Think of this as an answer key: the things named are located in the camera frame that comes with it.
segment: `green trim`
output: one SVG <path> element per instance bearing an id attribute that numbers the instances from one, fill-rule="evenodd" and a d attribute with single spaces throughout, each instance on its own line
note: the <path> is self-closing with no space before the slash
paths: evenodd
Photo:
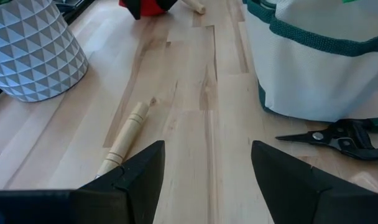
<path id="1" fill-rule="evenodd" d="M 269 29 L 274 34 L 313 49 L 348 57 L 378 52 L 378 37 L 365 42 L 356 42 L 314 34 L 276 19 L 275 10 L 262 7 L 259 0 L 247 0 L 247 10 L 261 21 L 270 24 Z"/>

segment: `white canvas tool bag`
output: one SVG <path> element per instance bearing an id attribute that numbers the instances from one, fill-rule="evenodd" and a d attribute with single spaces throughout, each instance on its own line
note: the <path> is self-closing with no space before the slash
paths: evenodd
<path id="1" fill-rule="evenodd" d="M 264 106 L 336 121 L 378 90 L 378 0 L 247 0 Z"/>

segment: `wooden dowel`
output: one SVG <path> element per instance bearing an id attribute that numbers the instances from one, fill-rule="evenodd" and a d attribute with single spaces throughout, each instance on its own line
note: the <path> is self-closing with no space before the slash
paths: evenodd
<path id="1" fill-rule="evenodd" d="M 202 3 L 198 2 L 197 0 L 182 0 L 182 1 L 201 15 L 203 15 L 206 12 L 206 8 L 204 7 L 204 5 L 202 5 Z"/>
<path id="2" fill-rule="evenodd" d="M 103 161 L 101 168 L 95 178 L 102 176 L 103 174 L 111 171 L 117 166 L 122 164 L 130 145 L 139 132 L 142 123 L 145 120 L 149 106 L 145 103 L 138 103 L 129 115 L 124 126 L 121 128 L 116 140 L 114 141 L 112 148 Z"/>

